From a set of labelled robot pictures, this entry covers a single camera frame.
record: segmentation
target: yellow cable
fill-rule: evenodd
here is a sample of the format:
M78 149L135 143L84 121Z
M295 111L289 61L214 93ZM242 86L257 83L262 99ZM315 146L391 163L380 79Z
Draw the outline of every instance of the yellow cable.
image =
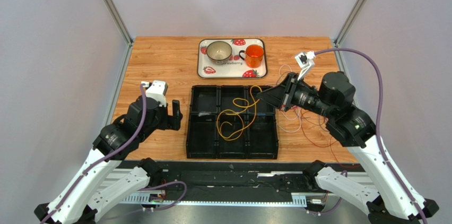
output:
M251 98L253 99L253 102L254 102L253 104L250 105L250 104L249 104L249 101L246 100L246 99L243 99L243 98L234 98L233 101L232 101L232 103L233 103L235 106L240 107L240 108L244 108L244 109L243 109L242 111L240 111L240 112L235 112L235 111L233 111L233 110L231 110L231 109L226 109L226 110L221 111L221 112L218 114L218 117L216 118L216 129L217 129L217 131L218 131L218 134L219 134L225 141L234 141L234 140L238 139L240 136L242 136L244 130L247 129L247 128L249 128L249 127L251 126L251 124L254 122L254 120L256 119L256 114L257 114L257 107L256 107L256 104L259 102L259 99L256 101L256 99L254 99L254 97L253 97L253 94L252 94L251 91L252 91L252 89L253 89L254 87L257 87L257 88L262 92L262 89L261 89L259 86L257 86L257 85L253 85L253 86L251 86L251 88L249 88L249 94L250 94ZM236 100L242 100L242 101L246 102L246 103L247 103L247 106L241 106L241 105L236 104ZM245 126L244 120L242 119L242 117L240 117L240 114L243 113L244 111L246 111L248 108L250 108L250 107L252 107L252 106L254 106L254 117L253 117L253 120L252 120L247 126ZM226 137L226 136L223 136L223 134L221 133L221 128L223 127L223 125L224 125L225 123L228 124L228 125L231 125L231 126L232 126L232 124L231 124L230 122L223 122L223 123L221 123L220 126L218 126L218 122L219 122L219 120L220 120L220 116L221 116L224 112L226 112L226 111L229 111L229 113L226 113L225 115L237 115L237 116L239 116L240 121L242 122L242 128L239 129L239 130L237 130L237 131L235 131L235 132L233 132L232 134L230 134L230 135L227 136L227 137ZM240 134L239 134L237 137L231 139L231 137L232 137L233 135L235 135L235 134L237 134L237 133L239 133L239 132L240 132Z

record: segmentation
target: cup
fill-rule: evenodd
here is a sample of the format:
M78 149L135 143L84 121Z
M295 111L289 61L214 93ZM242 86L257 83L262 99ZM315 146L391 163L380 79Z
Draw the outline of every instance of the cup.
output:
M227 42L215 41L208 45L206 54L213 63L222 65L231 57L232 47Z
M262 59L264 58L264 48L259 45L250 45L246 48L246 50L241 50L239 52L239 56L245 61L247 66L257 68L260 67Z

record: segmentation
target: robotic arm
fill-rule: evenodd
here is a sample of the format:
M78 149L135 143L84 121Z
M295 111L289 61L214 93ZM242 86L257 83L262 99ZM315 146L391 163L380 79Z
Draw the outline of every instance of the robotic arm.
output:
M179 101L172 101L173 115L168 115L168 104L165 98L168 85L163 81L153 81L152 84L142 83L147 88L145 98L138 97L129 106L126 115L121 115L112 124L104 127L93 142L93 148L84 165L62 193L50 203L36 207L34 213L41 222L95 223L94 221L98 221L108 210L131 193L148 185L160 184L162 169L152 159L147 158L143 159L126 177L96 193L107 175L118 167L130 152L136 150L152 132L157 129L180 129L182 114ZM145 119L140 128L143 112L145 112ZM99 162L108 155L111 157Z
M368 215L372 224L419 223L421 217L414 202L411 202L382 157L375 124L367 113L352 104L355 87L345 74L325 74L318 90L304 82L304 76L314 66L314 58L311 51L296 55L301 73L289 73L281 84L258 93L257 97L281 111L298 106L326 117L326 128L330 134L355 156L377 189L355 183L320 161L315 161L304 173L314 187L331 191L354 204ZM425 199L409 184L384 144L383 148L388 161L410 188L415 202L423 206L425 216L433 216L439 210L436 202Z

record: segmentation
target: strawberry print tray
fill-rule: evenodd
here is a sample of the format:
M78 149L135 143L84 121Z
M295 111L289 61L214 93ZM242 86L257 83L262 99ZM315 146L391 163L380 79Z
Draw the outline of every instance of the strawberry print tray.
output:
M224 41L231 45L232 55L222 65L214 64L206 55L207 46L215 41ZM250 45L260 45L264 48L264 58L258 68L248 67L239 52L246 50ZM198 75L206 79L214 78L262 78L267 75L267 60L264 42L257 38L246 39L204 39L199 43L198 49Z

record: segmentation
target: orange mug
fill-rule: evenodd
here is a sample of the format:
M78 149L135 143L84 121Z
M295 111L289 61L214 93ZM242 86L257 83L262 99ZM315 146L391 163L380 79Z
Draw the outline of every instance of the orange mug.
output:
M241 50L239 52L239 57L251 68L260 67L262 59L264 58L264 48L259 45L250 45L246 50Z

